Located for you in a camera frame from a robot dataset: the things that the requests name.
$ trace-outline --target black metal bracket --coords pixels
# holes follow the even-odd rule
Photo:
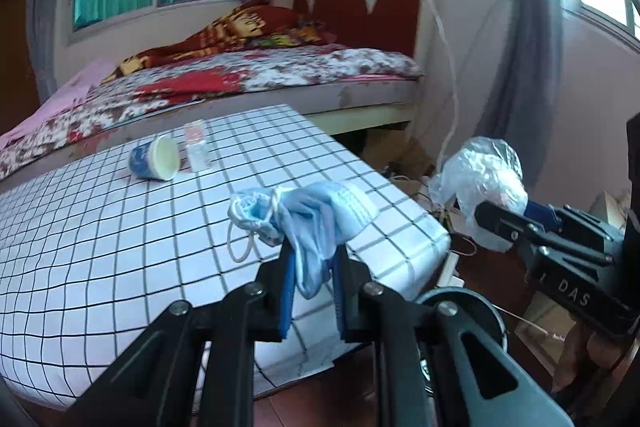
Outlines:
[[[612,339],[633,334],[640,311],[622,290],[623,235],[590,214],[555,208],[559,233],[485,201],[474,214],[480,227],[513,241],[527,266],[526,279],[594,330]]]
[[[331,269],[342,338],[375,347],[381,426],[433,425],[418,343],[426,346],[442,427],[572,425],[456,304],[406,302],[373,281],[345,247],[338,248]],[[206,342],[198,424],[251,425],[255,342],[284,338],[293,291],[294,257],[285,242],[278,259],[260,266],[255,282],[222,301],[195,309],[175,301],[69,408],[62,426],[186,427]]]

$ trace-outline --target grid pattern tablecloth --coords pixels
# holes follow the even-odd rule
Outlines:
[[[243,263],[230,258],[226,212],[240,188],[356,184],[380,216],[348,249],[408,298],[443,259],[449,236],[433,217],[288,106],[206,123],[207,171],[184,168],[171,182],[131,176],[128,154],[147,137],[0,194],[0,372],[16,393],[67,407],[172,301],[218,301],[253,280],[279,249],[256,241]],[[181,128],[171,135],[184,139]],[[247,241],[234,229],[236,256]],[[296,293],[293,316],[286,341],[256,346],[256,393],[349,349],[330,283],[308,301]]]

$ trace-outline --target paper cup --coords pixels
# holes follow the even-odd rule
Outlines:
[[[129,169],[138,178],[169,181],[180,170],[178,146],[169,135],[158,136],[131,151]]]

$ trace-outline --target pink blanket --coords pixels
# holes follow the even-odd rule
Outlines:
[[[117,65],[118,63],[115,60],[99,58],[79,73],[76,73],[29,118],[0,136],[0,150],[4,149],[12,141],[36,131],[36,129],[61,112],[73,109],[84,103],[89,89],[100,84],[102,79],[109,76]]]

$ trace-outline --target blue gripper pad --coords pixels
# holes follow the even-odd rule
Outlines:
[[[344,290],[342,288],[342,277],[338,267],[338,256],[334,255],[332,260],[332,280],[334,281],[334,304],[335,304],[335,320],[338,324],[340,339],[344,340],[344,330],[346,329],[346,316],[344,309]]]
[[[291,314],[293,310],[293,293],[296,289],[296,270],[295,256],[293,252],[289,254],[287,261],[287,269],[284,274],[284,283],[282,285],[282,293],[280,294],[280,324],[278,331],[283,339],[287,338],[287,331],[291,324]]]
[[[556,216],[556,212],[551,206],[542,205],[535,201],[529,200],[527,208],[524,210],[524,217],[537,221],[547,232],[558,233],[562,227],[562,221]]]

